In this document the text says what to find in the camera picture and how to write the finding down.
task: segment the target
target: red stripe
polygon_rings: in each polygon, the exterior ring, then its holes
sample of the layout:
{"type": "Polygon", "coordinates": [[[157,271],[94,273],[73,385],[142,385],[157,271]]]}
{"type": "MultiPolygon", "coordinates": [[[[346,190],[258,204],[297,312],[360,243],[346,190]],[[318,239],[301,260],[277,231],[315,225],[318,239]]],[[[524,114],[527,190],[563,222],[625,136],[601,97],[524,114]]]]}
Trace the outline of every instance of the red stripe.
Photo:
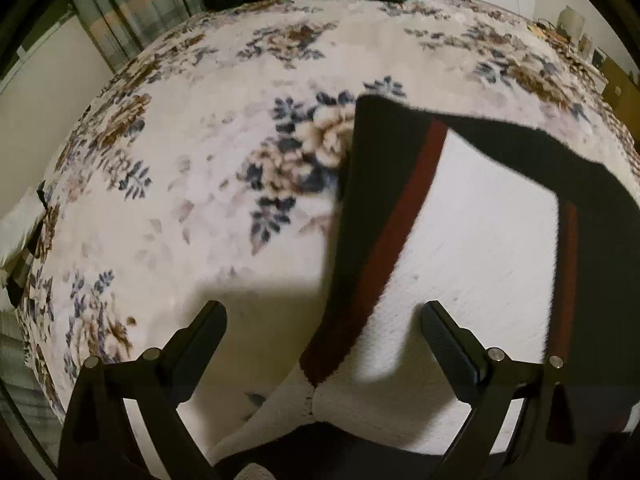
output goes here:
{"type": "Polygon", "coordinates": [[[571,202],[559,204],[558,257],[556,280],[547,337],[547,355],[565,362],[574,325],[578,277],[578,211],[571,202]]]}
{"type": "Polygon", "coordinates": [[[447,126],[433,121],[414,170],[369,253],[351,301],[339,310],[337,319],[318,329],[302,354],[300,367],[313,386],[337,370],[378,303],[427,197],[446,136],[447,126]]]}

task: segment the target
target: screw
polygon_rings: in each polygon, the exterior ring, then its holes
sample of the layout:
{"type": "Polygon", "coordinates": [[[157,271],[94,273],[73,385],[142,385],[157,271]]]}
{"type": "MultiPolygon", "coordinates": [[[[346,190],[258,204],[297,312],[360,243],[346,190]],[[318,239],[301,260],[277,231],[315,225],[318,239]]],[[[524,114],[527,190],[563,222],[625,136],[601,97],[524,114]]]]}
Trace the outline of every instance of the screw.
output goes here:
{"type": "Polygon", "coordinates": [[[499,348],[489,348],[489,351],[487,353],[493,361],[500,362],[504,359],[504,352],[499,348]]]}
{"type": "Polygon", "coordinates": [[[147,348],[144,352],[142,352],[142,358],[145,361],[154,361],[159,357],[160,357],[159,348],[147,348]]]}
{"type": "Polygon", "coordinates": [[[562,358],[558,357],[557,355],[552,355],[549,358],[549,364],[552,365],[553,368],[562,368],[564,361],[562,361],[562,358]]]}
{"type": "Polygon", "coordinates": [[[83,366],[85,368],[95,368],[97,367],[99,362],[100,362],[100,359],[98,359],[95,355],[91,355],[84,360],[83,366]]]}

